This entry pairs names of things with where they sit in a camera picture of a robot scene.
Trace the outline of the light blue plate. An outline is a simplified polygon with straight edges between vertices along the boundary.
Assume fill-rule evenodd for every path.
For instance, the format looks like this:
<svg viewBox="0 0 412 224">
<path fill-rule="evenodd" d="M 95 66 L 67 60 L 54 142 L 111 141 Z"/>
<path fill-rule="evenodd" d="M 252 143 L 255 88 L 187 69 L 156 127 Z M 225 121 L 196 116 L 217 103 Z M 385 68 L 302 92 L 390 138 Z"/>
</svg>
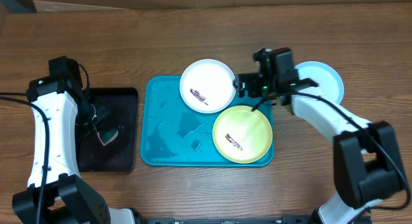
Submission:
<svg viewBox="0 0 412 224">
<path fill-rule="evenodd" d="M 306 61 L 298 64 L 299 78 L 310 78 L 335 103 L 340 104 L 344 96 L 344 84 L 340 75 L 329 65 L 318 61 Z"/>
</svg>

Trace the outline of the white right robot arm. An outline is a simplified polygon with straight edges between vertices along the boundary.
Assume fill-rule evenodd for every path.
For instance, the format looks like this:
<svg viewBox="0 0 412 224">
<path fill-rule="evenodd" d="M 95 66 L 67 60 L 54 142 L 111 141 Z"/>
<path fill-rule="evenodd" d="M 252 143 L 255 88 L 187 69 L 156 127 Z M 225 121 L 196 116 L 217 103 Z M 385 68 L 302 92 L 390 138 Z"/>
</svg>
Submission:
<svg viewBox="0 0 412 224">
<path fill-rule="evenodd" d="M 400 191 L 411 194 L 392 126 L 342 107 L 343 82 L 331 66 L 296 64 L 290 48 L 263 48 L 252 58 L 259 69 L 235 77 L 238 96 L 287 108 L 333 147 L 335 194 L 311 215 L 284 216 L 283 223 L 369 223 L 368 213 L 382 209 L 384 200 Z"/>
</svg>

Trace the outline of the green and pink sponge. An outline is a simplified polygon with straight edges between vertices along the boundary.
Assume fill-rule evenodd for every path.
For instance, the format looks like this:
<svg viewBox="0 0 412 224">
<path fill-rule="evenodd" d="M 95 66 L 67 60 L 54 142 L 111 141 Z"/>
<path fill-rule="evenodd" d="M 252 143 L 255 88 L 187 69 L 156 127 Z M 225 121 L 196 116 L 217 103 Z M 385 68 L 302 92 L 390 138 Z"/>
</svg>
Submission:
<svg viewBox="0 0 412 224">
<path fill-rule="evenodd" d="M 114 141 L 117 136 L 118 136 L 118 130 L 117 129 L 110 129 L 110 130 L 105 130 L 105 131 L 99 131 L 97 133 L 98 139 L 100 143 L 105 146 L 110 144 L 112 141 Z"/>
</svg>

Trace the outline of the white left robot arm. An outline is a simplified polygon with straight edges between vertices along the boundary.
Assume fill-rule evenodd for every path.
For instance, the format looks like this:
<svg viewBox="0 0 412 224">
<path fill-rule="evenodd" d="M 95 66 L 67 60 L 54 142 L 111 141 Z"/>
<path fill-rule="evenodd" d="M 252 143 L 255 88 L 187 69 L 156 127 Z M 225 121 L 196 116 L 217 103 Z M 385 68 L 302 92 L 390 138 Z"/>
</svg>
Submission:
<svg viewBox="0 0 412 224">
<path fill-rule="evenodd" d="M 35 151 L 25 191 L 12 208 L 23 223 L 110 223 L 103 197 L 81 177 L 75 128 L 84 97 L 80 65 L 66 56 L 48 63 L 49 75 L 29 83 L 27 99 L 35 118 Z"/>
</svg>

